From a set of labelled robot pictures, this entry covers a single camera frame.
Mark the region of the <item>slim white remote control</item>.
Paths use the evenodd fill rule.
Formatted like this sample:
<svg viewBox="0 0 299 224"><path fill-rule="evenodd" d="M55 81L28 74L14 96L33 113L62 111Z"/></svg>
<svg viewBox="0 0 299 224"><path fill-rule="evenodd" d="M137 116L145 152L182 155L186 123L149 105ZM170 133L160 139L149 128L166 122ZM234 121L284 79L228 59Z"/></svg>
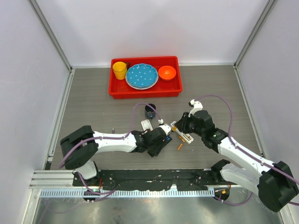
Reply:
<svg viewBox="0 0 299 224"><path fill-rule="evenodd" d="M175 126L175 121L173 121L172 123L171 123L171 127L173 128L174 126ZM179 136L181 136L184 140L185 140L185 142L187 143L187 144L191 144L193 141L194 141L194 138L190 135L190 134L185 134L185 133L182 133L182 132L180 132L178 129L176 129L176 131L175 131Z"/></svg>

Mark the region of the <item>black remote control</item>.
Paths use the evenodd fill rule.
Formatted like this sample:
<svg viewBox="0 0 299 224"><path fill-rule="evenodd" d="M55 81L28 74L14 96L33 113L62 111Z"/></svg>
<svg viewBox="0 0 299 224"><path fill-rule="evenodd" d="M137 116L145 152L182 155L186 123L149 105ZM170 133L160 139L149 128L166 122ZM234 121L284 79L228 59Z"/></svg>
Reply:
<svg viewBox="0 0 299 224"><path fill-rule="evenodd" d="M170 136L167 136L166 139L163 140L163 145L166 146L171 141L172 141L172 138Z"/></svg>

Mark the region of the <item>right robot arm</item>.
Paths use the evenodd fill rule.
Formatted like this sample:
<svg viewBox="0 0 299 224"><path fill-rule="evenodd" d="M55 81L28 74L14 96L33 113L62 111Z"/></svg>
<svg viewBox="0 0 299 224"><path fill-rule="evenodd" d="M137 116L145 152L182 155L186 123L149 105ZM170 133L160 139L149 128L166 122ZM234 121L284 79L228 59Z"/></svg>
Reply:
<svg viewBox="0 0 299 224"><path fill-rule="evenodd" d="M185 112L174 126L181 133L200 136L207 148L240 165L238 168L227 161L215 164L217 169L211 172L214 183L238 184L256 194L273 212L280 211L299 194L298 184L286 163L274 163L244 148L227 132L216 128L207 111L197 111L193 115Z"/></svg>

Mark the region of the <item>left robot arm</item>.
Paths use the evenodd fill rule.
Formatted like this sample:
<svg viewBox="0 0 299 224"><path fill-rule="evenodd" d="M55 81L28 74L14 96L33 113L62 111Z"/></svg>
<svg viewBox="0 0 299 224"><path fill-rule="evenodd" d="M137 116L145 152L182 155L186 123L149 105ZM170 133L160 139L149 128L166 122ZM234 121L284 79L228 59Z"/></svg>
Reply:
<svg viewBox="0 0 299 224"><path fill-rule="evenodd" d="M60 141L63 159L59 168L75 170L89 186L95 186L100 179L92 157L103 152L125 153L147 152L157 156L170 140L171 127L159 125L149 132L130 131L124 134L99 133L91 126L83 126Z"/></svg>

